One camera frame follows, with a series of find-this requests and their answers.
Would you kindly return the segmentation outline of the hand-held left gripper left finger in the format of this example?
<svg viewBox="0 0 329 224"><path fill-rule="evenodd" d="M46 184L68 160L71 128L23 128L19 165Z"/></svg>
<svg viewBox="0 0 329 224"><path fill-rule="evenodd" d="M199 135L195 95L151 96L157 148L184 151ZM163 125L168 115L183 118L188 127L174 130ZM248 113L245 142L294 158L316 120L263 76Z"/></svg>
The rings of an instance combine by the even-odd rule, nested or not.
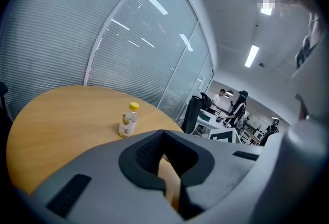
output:
<svg viewBox="0 0 329 224"><path fill-rule="evenodd" d="M128 146L119 156L119 168L135 186L146 190L165 190L165 181L158 177L164 152L164 131L158 130Z"/></svg>

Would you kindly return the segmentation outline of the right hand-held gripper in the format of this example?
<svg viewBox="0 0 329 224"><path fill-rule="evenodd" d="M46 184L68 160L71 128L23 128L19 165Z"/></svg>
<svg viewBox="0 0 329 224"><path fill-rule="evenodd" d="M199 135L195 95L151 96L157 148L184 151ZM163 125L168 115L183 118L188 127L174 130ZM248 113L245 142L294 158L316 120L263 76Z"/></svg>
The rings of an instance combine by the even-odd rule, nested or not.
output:
<svg viewBox="0 0 329 224"><path fill-rule="evenodd" d="M212 129L208 139L214 141L241 144L241 140L235 128Z"/></svg>

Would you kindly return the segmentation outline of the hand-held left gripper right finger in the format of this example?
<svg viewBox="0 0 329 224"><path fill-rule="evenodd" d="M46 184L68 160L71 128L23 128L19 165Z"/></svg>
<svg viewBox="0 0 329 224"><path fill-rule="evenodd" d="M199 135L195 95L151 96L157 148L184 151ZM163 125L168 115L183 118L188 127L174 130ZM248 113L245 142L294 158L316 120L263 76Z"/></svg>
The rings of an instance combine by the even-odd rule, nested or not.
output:
<svg viewBox="0 0 329 224"><path fill-rule="evenodd" d="M207 149L169 130L164 131L163 141L164 154L181 180L178 212L190 219L204 210L191 201L187 188L204 183L214 168L214 157Z"/></svg>

